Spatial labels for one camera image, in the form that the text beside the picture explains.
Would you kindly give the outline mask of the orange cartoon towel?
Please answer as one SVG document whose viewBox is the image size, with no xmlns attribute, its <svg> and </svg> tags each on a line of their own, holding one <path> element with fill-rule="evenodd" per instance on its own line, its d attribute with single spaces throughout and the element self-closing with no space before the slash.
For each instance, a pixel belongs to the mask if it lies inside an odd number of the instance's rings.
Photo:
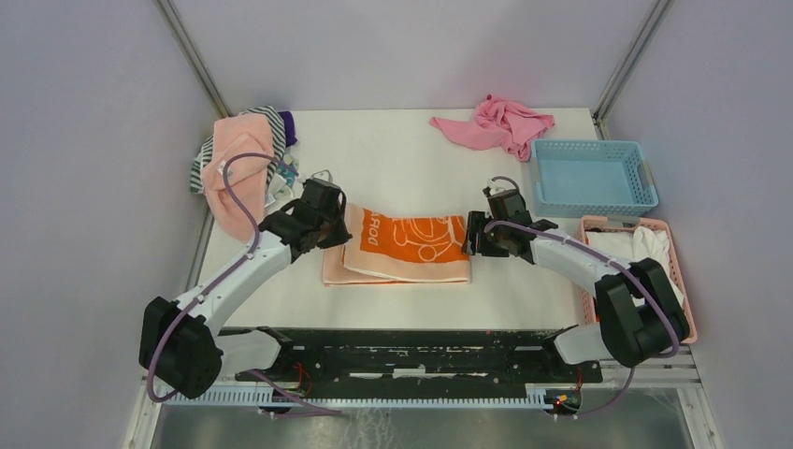
<svg viewBox="0 0 793 449">
<path fill-rule="evenodd" d="M 394 218 L 350 204 L 345 224 L 351 239 L 324 251 L 326 286 L 471 282 L 461 215 Z"/>
</svg>

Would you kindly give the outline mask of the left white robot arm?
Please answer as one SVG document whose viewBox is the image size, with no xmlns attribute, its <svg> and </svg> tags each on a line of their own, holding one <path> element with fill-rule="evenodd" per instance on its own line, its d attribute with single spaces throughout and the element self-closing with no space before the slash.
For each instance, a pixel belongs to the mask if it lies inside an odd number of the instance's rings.
<svg viewBox="0 0 793 449">
<path fill-rule="evenodd" d="M 272 331 L 223 334 L 229 318 L 265 282 L 314 249 L 345 244 L 346 195 L 321 178 L 303 183 L 301 197 L 253 225 L 238 258 L 207 282 L 173 300 L 154 298 L 144 311 L 139 364 L 150 399 L 199 398 L 216 380 L 252 370 L 274 381 L 293 371 L 293 354 Z"/>
</svg>

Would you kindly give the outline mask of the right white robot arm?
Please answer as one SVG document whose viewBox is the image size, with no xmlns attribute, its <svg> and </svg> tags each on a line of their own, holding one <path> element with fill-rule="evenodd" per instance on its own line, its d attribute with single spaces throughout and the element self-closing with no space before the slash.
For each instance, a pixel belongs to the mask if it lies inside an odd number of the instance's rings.
<svg viewBox="0 0 793 449">
<path fill-rule="evenodd" d="M 547 268 L 582 288 L 596 302 L 594 324 L 556 332 L 541 354 L 542 374 L 567 380 L 586 361 L 612 359 L 635 368 L 677 354 L 690 326 L 663 267 L 652 258 L 631 262 L 571 237 L 548 220 L 532 219 L 516 188 L 486 187 L 486 211 L 472 211 L 464 252 L 515 257 Z"/>
</svg>

